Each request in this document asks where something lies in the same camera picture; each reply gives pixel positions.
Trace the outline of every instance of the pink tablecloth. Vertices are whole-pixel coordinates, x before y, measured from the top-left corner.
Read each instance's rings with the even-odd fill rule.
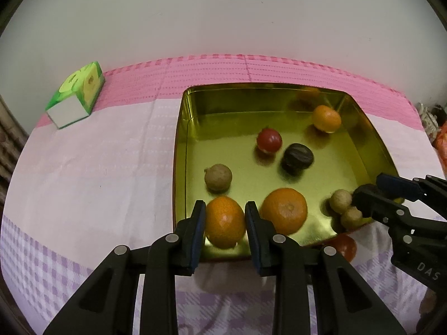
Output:
[[[332,67],[213,54],[149,61],[105,75],[89,118],[58,131],[42,117],[8,191],[1,269],[38,334],[116,245],[143,247],[171,232],[174,136],[180,97],[189,86],[287,82],[346,91],[376,127],[401,176],[443,175],[402,93]],[[423,205],[408,206],[435,218]],[[353,238],[353,265],[411,333],[425,286],[390,265],[386,227],[374,223]],[[180,333],[271,333],[273,283],[258,278],[247,262],[201,264],[192,278],[177,279]],[[314,331],[315,321],[312,313]]]

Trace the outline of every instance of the green box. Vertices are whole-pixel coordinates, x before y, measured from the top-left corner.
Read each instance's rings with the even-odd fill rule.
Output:
[[[90,116],[102,86],[104,75],[94,61],[70,75],[54,93],[45,111],[57,128],[63,128]]]

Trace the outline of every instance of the mandarin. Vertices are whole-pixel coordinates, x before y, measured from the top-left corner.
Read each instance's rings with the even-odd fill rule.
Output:
[[[301,193],[292,188],[280,188],[267,195],[259,213],[273,223],[279,234],[290,235],[301,228],[308,209]]]
[[[229,197],[217,197],[206,206],[205,235],[220,249],[233,248],[245,234],[242,208]]]
[[[320,131],[334,133],[341,126],[341,117],[336,110],[321,105],[314,109],[312,123]]]

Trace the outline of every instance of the cherry tomato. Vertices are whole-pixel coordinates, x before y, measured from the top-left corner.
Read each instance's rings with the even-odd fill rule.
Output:
[[[339,234],[325,244],[334,247],[348,262],[352,261],[357,253],[355,240],[346,234]]]
[[[256,144],[263,153],[274,154],[281,148],[282,138],[277,130],[265,128],[259,133]]]

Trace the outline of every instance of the small round fruit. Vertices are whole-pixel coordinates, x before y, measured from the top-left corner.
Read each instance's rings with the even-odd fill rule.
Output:
[[[321,105],[314,109],[312,123],[320,131],[334,133],[341,126],[341,117],[337,111]]]
[[[277,130],[264,128],[256,138],[258,149],[265,154],[274,154],[282,146],[282,138]]]
[[[301,193],[292,188],[281,188],[267,195],[259,213],[273,223],[279,234],[290,235],[302,227],[308,209]]]
[[[286,148],[281,160],[281,167],[290,175],[297,175],[313,163],[313,153],[307,146],[292,143]]]
[[[343,214],[352,204],[352,195],[349,191],[339,189],[329,198],[329,205],[338,214]]]
[[[352,206],[342,214],[340,222],[345,229],[353,230],[363,224],[362,218],[362,212],[355,206]]]
[[[357,243],[346,234],[339,234],[334,239],[326,242],[325,245],[334,247],[348,262],[351,262],[357,253]]]
[[[224,192],[230,187],[233,174],[222,164],[215,164],[205,169],[205,184],[212,192]]]
[[[245,234],[242,208],[229,197],[217,197],[206,206],[205,235],[220,249],[233,248]]]

